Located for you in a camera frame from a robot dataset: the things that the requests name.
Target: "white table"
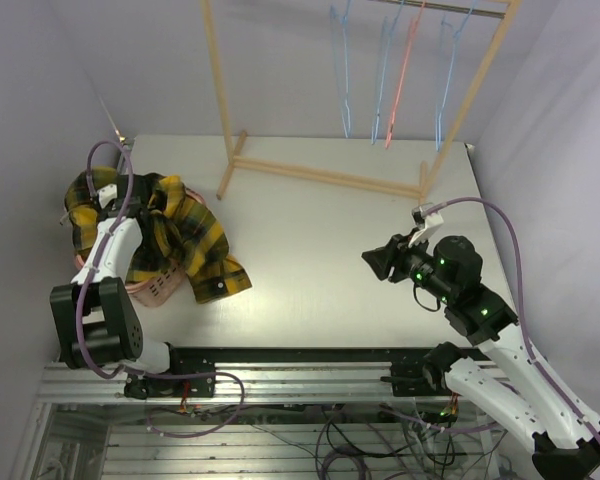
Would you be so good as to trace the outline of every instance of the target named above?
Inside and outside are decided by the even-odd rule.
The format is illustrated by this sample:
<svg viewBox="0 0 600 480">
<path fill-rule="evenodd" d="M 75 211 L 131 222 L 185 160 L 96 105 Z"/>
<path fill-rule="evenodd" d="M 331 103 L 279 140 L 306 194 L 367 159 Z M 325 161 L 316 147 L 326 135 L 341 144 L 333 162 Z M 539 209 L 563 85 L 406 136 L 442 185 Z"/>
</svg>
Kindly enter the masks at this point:
<svg viewBox="0 0 600 480">
<path fill-rule="evenodd" d="M 368 140 L 258 137 L 249 137 L 242 153 L 414 184 L 420 161 L 435 157 L 429 141 L 393 141 L 386 151 Z M 410 231 L 415 200 L 236 170 L 220 202 L 215 191 L 226 166 L 221 137 L 141 135 L 132 159 L 136 173 L 180 175 L 204 196 L 253 283 L 207 305 L 195 303 L 188 282 L 157 309 L 136 304 L 145 335 L 176 346 L 468 345 L 442 312 L 426 312 L 413 301 L 409 281 L 379 282 L 360 257 L 392 234 Z M 430 201 L 478 195 L 465 147 L 457 143 Z M 483 282 L 512 305 L 484 209 L 458 205 L 443 216 L 445 226 L 433 242 L 467 236 L 484 259 Z M 420 298 L 435 304 L 426 292 Z"/>
</svg>

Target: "flannel shirt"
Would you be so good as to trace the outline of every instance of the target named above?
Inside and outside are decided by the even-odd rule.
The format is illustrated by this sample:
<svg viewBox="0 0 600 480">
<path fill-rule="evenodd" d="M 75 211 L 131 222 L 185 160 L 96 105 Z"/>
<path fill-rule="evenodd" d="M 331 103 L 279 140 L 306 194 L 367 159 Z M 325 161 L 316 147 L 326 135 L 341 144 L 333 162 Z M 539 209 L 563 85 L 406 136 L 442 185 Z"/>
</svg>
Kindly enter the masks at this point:
<svg viewBox="0 0 600 480">
<path fill-rule="evenodd" d="M 115 183 L 118 176 L 108 167 L 94 167 L 92 174 L 96 190 Z M 205 205 L 187 196 L 180 177 L 152 173 L 145 178 L 151 186 L 149 221 L 143 226 L 143 242 L 131 260 L 126 282 L 148 280 L 176 262 L 184 267 L 198 303 L 250 288 L 244 268 L 229 254 L 222 226 Z M 73 225 L 73 246 L 86 259 L 96 240 L 101 211 L 90 198 L 86 172 L 69 186 L 64 201 Z"/>
</svg>

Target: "pink laundry basket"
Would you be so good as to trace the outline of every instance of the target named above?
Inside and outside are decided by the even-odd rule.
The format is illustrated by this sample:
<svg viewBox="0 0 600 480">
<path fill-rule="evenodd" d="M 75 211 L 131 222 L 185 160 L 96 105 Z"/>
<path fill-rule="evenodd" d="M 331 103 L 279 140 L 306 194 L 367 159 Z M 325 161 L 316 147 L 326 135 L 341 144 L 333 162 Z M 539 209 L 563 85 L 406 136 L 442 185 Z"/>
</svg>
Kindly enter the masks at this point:
<svg viewBox="0 0 600 480">
<path fill-rule="evenodd" d="M 193 190 L 187 188 L 187 195 L 205 205 L 204 198 Z M 84 266 L 84 260 L 80 255 L 75 256 L 74 263 L 78 269 Z M 184 268 L 174 263 L 166 272 L 143 282 L 128 283 L 125 285 L 125 289 L 129 295 L 145 307 L 155 308 L 167 301 L 186 276 Z"/>
</svg>

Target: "yellow and black plaid shirt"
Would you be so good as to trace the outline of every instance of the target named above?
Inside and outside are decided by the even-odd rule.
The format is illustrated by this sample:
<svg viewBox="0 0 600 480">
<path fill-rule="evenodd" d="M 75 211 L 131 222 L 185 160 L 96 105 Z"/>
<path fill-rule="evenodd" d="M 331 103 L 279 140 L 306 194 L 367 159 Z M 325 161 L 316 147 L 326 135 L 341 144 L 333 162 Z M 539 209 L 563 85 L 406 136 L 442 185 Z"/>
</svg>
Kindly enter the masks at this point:
<svg viewBox="0 0 600 480">
<path fill-rule="evenodd" d="M 115 183 L 117 176 L 113 168 L 95 167 L 96 190 Z M 184 267 L 198 303 L 250 288 L 244 268 L 229 254 L 222 226 L 205 205 L 187 196 L 180 177 L 152 173 L 145 178 L 151 186 L 149 222 L 126 281 L 148 280 L 177 262 Z M 85 172 L 70 185 L 64 201 L 73 225 L 73 246 L 86 259 L 96 240 L 100 205 L 89 196 Z"/>
</svg>

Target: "plaid shirt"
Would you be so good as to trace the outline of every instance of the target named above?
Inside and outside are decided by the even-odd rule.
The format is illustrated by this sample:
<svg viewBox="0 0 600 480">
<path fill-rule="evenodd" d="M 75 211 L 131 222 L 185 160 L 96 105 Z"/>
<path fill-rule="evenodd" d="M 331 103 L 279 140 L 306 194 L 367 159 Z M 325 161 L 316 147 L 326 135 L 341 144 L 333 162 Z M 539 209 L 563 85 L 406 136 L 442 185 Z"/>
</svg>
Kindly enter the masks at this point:
<svg viewBox="0 0 600 480">
<path fill-rule="evenodd" d="M 115 183 L 117 176 L 113 168 L 93 168 L 96 190 Z M 198 303 L 250 288 L 244 268 L 229 254 L 222 226 L 205 205 L 187 196 L 180 177 L 152 173 L 145 178 L 151 186 L 149 219 L 142 225 L 143 242 L 131 260 L 126 281 L 148 280 L 176 262 L 184 267 Z M 86 172 L 69 186 L 64 202 L 73 225 L 73 246 L 86 259 L 96 240 L 101 211 L 89 196 Z"/>
</svg>

